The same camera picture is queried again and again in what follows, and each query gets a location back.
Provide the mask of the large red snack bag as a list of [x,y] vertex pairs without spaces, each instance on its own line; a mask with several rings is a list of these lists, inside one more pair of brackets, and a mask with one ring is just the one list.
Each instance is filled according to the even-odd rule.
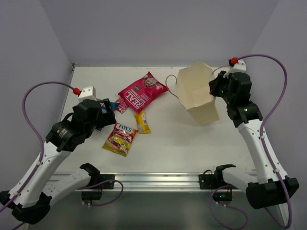
[[124,100],[128,107],[140,113],[152,101],[161,94],[168,91],[167,87],[159,82],[151,72],[127,86],[118,95]]

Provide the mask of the orange yellow candy packet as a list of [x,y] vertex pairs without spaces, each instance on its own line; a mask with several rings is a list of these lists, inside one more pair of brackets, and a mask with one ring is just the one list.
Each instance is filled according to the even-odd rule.
[[137,133],[137,129],[116,122],[102,148],[126,157]]

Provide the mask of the small pink snack packet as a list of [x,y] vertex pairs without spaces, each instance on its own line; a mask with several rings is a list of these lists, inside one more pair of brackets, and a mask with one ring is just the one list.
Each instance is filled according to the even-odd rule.
[[116,100],[116,103],[118,103],[116,110],[123,114],[128,108],[128,105],[126,104],[125,100],[122,97],[119,97]]

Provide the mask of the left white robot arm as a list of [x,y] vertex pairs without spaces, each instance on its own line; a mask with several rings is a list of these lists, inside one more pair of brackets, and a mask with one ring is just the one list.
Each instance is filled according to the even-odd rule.
[[89,163],[82,164],[68,177],[48,185],[55,170],[69,155],[89,138],[96,128],[116,123],[109,99],[85,99],[73,107],[62,121],[55,123],[35,162],[11,190],[0,193],[0,202],[12,210],[20,222],[36,224],[52,205],[76,189],[97,188],[100,171]]

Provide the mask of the brown paper bag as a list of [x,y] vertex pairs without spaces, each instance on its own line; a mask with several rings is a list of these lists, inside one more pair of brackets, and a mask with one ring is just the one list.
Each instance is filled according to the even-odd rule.
[[212,69],[205,62],[197,62],[180,69],[177,75],[170,74],[165,86],[176,97],[191,117],[201,126],[220,121],[215,105],[216,98],[210,94],[209,82],[215,73],[227,66]]

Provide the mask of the yellow snack packet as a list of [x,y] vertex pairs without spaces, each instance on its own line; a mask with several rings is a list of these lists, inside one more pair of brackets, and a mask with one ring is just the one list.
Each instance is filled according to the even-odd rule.
[[141,111],[140,113],[134,114],[136,123],[137,123],[137,129],[138,132],[141,134],[149,134],[151,133],[151,130],[149,128],[149,125],[147,123],[146,119],[146,113],[144,111]]

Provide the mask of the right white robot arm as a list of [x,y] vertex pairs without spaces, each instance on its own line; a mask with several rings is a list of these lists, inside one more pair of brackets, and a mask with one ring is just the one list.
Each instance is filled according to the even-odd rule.
[[221,165],[214,172],[214,184],[219,188],[232,185],[245,192],[254,209],[286,203],[298,190],[299,182],[289,177],[272,149],[260,109],[250,100],[250,76],[221,71],[209,86],[211,95],[225,101],[227,114],[243,137],[257,173],[252,178],[233,164]]

